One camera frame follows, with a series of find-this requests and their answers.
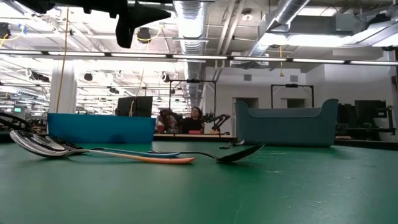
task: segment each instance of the plastic bin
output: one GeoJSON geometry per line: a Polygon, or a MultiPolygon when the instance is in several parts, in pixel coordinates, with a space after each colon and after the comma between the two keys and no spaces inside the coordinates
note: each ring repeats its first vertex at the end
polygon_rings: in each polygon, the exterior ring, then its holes
{"type": "Polygon", "coordinates": [[[155,119],[93,114],[48,115],[49,134],[73,143],[151,143],[155,119]]]}
{"type": "Polygon", "coordinates": [[[236,132],[245,144],[329,147],[335,140],[338,100],[321,108],[249,109],[235,103],[236,132]]]}

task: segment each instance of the computer monitor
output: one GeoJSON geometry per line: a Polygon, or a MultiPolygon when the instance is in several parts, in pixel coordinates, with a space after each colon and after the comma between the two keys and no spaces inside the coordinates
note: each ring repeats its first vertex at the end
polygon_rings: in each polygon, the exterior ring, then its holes
{"type": "Polygon", "coordinates": [[[134,104],[132,106],[132,115],[150,118],[152,114],[152,96],[130,96],[119,98],[119,116],[129,116],[130,107],[133,100],[134,104]]]}
{"type": "Polygon", "coordinates": [[[373,118],[387,118],[387,112],[379,110],[386,107],[385,100],[356,100],[356,117],[362,122],[373,118]]]}

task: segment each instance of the ceiling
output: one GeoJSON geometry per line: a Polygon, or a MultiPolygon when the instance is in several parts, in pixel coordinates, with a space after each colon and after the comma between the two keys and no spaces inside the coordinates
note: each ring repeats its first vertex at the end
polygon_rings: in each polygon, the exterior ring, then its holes
{"type": "MultiPolygon", "coordinates": [[[[251,10],[252,19],[244,21],[238,20],[234,30],[234,39],[228,46],[227,54],[232,52],[245,52],[249,50],[257,38],[257,27],[264,14],[274,10],[278,1],[268,0],[247,0],[244,3],[245,9],[251,10]]],[[[205,48],[205,54],[215,54],[220,39],[223,18],[230,1],[218,0],[208,5],[206,38],[208,42],[205,48]]],[[[368,11],[378,7],[391,4],[391,1],[311,1],[305,7],[300,15],[307,16],[333,16],[339,12],[352,13],[357,10],[368,11]]],[[[5,41],[1,49],[27,49],[27,50],[64,50],[65,48],[65,27],[66,27],[66,7],[57,7],[48,11],[45,15],[33,15],[33,12],[19,6],[19,10],[11,7],[8,3],[0,1],[0,22],[9,23],[11,37],[20,35],[20,24],[26,28],[26,34],[12,41],[5,41]]],[[[178,25],[175,13],[172,17],[162,21],[153,22],[145,25],[150,29],[150,34],[155,37],[149,44],[140,43],[135,37],[130,49],[119,47],[116,42],[114,30],[117,20],[111,19],[108,13],[93,11],[91,14],[85,14],[82,8],[71,7],[69,15],[69,31],[67,38],[68,51],[104,51],[104,52],[149,52],[149,53],[171,53],[180,54],[180,42],[173,40],[178,37],[178,25]]],[[[345,51],[353,49],[332,49],[326,47],[297,47],[282,46],[282,55],[284,57],[308,57],[308,58],[334,58],[342,57],[345,51]]],[[[358,55],[364,55],[360,59],[376,59],[380,57],[381,50],[375,48],[361,48],[358,55]]],[[[268,48],[267,54],[273,57],[279,57],[279,49],[268,48]]],[[[95,113],[111,114],[116,105],[117,98],[120,96],[134,95],[152,95],[154,96],[154,111],[161,107],[168,107],[169,95],[168,83],[164,83],[159,76],[165,72],[173,79],[184,79],[183,62],[130,62],[130,61],[105,61],[105,60],[77,60],[81,68],[86,72],[96,75],[96,78],[88,82],[81,75],[78,79],[78,85],[120,85],[149,86],[146,92],[137,91],[128,88],[119,88],[120,94],[110,93],[107,88],[99,89],[78,89],[77,106],[79,110],[85,110],[95,113]]],[[[0,80],[3,83],[41,83],[40,81],[29,78],[27,70],[39,72],[49,78],[52,76],[52,59],[44,58],[4,58],[0,61],[0,80]]],[[[305,65],[296,63],[285,65],[285,68],[306,68],[305,65]]],[[[279,68],[279,63],[270,63],[270,69],[279,68]]],[[[190,97],[186,91],[186,84],[181,83],[172,98],[172,109],[181,113],[188,113],[190,110],[190,97]]],[[[34,93],[40,100],[42,111],[48,108],[50,89],[39,87],[18,87],[18,88],[0,88],[0,97],[15,96],[25,98],[23,100],[9,99],[2,101],[4,105],[26,103],[28,107],[37,105],[27,95],[20,92],[34,93]]]]}

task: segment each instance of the black spoon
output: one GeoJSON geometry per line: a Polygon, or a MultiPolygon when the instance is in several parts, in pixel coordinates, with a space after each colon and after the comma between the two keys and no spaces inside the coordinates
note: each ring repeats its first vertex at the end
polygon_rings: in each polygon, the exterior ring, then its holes
{"type": "MultiPolygon", "coordinates": [[[[179,153],[180,154],[201,154],[201,155],[205,155],[205,156],[211,157],[211,158],[217,160],[218,162],[234,162],[234,161],[238,161],[240,159],[243,159],[243,158],[245,158],[247,156],[250,156],[251,154],[257,152],[260,149],[262,149],[264,146],[265,146],[265,144],[260,144],[260,145],[257,145],[257,146],[250,147],[249,149],[245,149],[245,150],[240,151],[240,152],[235,152],[235,153],[232,153],[230,155],[223,156],[223,157],[216,157],[216,156],[213,156],[213,155],[205,153],[205,152],[179,152],[179,153]]],[[[171,152],[159,152],[159,151],[154,151],[154,150],[150,150],[148,152],[149,153],[154,153],[154,154],[171,153],[171,152]]]]}

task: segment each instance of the green tabletop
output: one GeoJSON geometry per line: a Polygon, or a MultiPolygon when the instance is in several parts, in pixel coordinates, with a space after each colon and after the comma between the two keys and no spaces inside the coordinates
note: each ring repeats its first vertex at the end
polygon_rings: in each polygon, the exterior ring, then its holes
{"type": "MultiPolygon", "coordinates": [[[[217,156],[242,149],[221,145],[101,146],[217,156]]],[[[44,159],[2,144],[0,223],[398,223],[398,152],[265,147],[230,165],[195,157],[190,165],[44,159]]]]}

